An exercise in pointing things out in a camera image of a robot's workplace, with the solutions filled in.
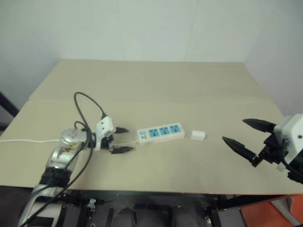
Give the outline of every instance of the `power strip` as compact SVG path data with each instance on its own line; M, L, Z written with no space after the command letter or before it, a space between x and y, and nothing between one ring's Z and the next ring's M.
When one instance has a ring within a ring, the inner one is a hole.
M138 143L150 144L182 139L185 132L181 123L165 124L157 127L137 130Z

